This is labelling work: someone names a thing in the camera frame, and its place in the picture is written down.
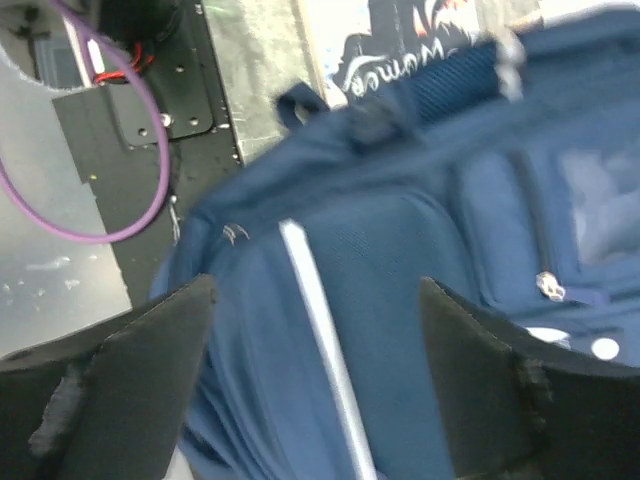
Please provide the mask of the Little Women book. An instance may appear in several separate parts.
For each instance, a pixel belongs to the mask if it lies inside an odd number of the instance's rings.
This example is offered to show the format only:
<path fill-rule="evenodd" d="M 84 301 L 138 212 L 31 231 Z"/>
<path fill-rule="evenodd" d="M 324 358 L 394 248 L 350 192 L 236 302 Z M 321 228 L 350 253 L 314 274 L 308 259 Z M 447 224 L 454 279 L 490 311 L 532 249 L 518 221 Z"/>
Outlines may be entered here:
<path fill-rule="evenodd" d="M 301 1 L 315 76 L 338 107 L 503 26 L 542 23 L 539 1 Z"/>

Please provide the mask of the navy blue student backpack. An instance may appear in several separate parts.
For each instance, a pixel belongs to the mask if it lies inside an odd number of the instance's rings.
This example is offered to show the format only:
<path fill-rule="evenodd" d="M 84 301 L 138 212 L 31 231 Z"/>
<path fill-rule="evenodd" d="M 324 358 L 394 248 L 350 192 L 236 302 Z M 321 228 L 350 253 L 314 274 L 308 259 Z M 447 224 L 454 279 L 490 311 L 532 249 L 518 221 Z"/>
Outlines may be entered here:
<path fill-rule="evenodd" d="M 302 122 L 206 194 L 154 285 L 217 299 L 180 450 L 200 479 L 458 479 L 431 278 L 639 370 L 639 10 L 506 33 Z"/>

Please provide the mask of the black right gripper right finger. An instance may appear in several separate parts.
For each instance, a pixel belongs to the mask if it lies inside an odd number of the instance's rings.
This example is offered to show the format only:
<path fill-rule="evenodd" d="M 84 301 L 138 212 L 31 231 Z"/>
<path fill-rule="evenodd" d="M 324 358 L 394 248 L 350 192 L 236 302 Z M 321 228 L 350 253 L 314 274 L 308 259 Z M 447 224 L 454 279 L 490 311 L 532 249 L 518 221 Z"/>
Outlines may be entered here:
<path fill-rule="evenodd" d="M 539 340 L 431 278 L 420 305 L 456 478 L 638 478 L 638 368 Z"/>

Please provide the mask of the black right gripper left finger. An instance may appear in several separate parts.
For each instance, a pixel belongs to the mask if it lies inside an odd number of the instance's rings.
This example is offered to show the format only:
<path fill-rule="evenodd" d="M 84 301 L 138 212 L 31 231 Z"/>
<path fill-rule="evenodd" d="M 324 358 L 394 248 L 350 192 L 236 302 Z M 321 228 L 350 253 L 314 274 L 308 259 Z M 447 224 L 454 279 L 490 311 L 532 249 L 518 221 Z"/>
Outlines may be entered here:
<path fill-rule="evenodd" d="M 4 479 L 162 479 L 199 372 L 214 282 L 1 360 Z"/>

